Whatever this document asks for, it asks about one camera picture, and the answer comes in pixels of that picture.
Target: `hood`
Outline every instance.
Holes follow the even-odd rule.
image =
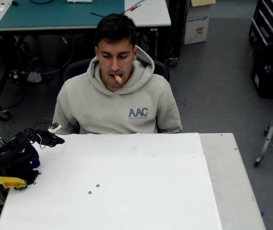
[[[137,59],[133,62],[133,73],[129,80],[122,86],[122,88],[116,92],[111,92],[105,87],[100,77],[100,66],[97,58],[95,57],[91,61],[86,76],[90,78],[91,83],[97,90],[112,96],[116,94],[132,93],[146,84],[146,82],[152,77],[152,74],[154,73],[155,64],[151,57],[145,53],[144,50],[138,46],[136,47],[138,48],[138,55]]]

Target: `red pen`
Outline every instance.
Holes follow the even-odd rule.
[[[138,5],[138,6],[135,6],[135,7],[133,7],[130,11],[134,11],[137,7],[139,7],[139,6],[141,6],[141,5]]]

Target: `carrot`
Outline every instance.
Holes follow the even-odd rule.
[[[121,77],[119,75],[115,75],[115,79],[117,80],[118,83],[122,83],[123,80],[121,79]]]

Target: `nose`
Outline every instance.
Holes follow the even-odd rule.
[[[116,72],[119,70],[119,65],[117,63],[117,59],[116,58],[113,58],[113,62],[112,62],[112,65],[111,65],[111,69],[112,71]]]

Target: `dark hair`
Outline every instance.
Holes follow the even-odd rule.
[[[133,47],[136,45],[136,25],[126,15],[112,13],[98,23],[95,46],[103,39],[106,39],[107,43],[112,43],[124,38],[128,38]]]

